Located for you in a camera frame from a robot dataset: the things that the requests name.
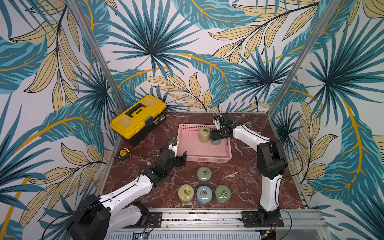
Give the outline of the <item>blue canister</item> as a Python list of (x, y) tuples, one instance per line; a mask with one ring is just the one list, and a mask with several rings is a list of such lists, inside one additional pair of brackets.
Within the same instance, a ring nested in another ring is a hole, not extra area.
[(221, 141), (222, 141), (222, 140), (216, 140), (216, 141), (210, 140), (210, 143), (211, 143), (212, 145), (214, 145), (214, 146), (218, 146), (218, 145), (221, 144)]
[(200, 186), (196, 191), (196, 197), (200, 206), (207, 206), (213, 197), (213, 192), (208, 186)]

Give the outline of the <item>yellow-green canister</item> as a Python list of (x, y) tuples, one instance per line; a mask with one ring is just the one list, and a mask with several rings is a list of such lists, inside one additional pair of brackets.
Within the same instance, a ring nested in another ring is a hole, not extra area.
[(194, 193), (193, 187), (187, 184), (180, 186), (178, 189), (179, 199), (184, 205), (189, 205), (193, 201)]
[(211, 136), (210, 136), (211, 129), (208, 127), (202, 127), (199, 129), (199, 140), (201, 143), (207, 143), (210, 141)]

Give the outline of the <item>dark green canister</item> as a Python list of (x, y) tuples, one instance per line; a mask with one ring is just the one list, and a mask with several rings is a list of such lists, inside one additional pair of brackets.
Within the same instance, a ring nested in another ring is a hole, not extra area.
[(200, 185), (207, 185), (212, 177), (212, 172), (208, 167), (200, 167), (197, 171), (198, 183)]

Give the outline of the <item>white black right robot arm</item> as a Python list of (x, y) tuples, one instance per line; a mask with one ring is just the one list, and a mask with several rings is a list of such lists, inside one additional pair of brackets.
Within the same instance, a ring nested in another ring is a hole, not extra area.
[(262, 175), (262, 194), (259, 205), (266, 213), (280, 210), (280, 183), (288, 167), (288, 160), (282, 143), (276, 139), (264, 137), (245, 125), (234, 122), (229, 113), (213, 117), (215, 130), (210, 131), (212, 141), (221, 139), (236, 139), (257, 153), (257, 169)]

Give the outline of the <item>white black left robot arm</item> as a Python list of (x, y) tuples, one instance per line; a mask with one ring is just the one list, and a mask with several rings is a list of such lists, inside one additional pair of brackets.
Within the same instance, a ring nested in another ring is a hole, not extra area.
[(149, 211), (137, 199), (149, 194), (170, 175), (175, 167), (185, 166), (187, 153), (161, 150), (155, 163), (127, 185), (100, 197), (94, 194), (71, 216), (67, 232), (73, 240), (103, 240), (124, 227), (145, 222)]

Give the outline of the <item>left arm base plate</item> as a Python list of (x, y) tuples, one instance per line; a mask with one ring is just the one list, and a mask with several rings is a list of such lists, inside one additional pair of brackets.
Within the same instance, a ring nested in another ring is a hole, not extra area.
[(148, 212), (142, 215), (139, 228), (155, 228), (162, 226), (163, 212)]

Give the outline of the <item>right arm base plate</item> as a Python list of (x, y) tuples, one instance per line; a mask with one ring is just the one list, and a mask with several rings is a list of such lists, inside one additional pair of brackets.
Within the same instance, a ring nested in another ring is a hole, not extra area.
[(285, 226), (281, 214), (272, 216), (262, 211), (243, 211), (241, 221), (245, 228), (282, 228)]

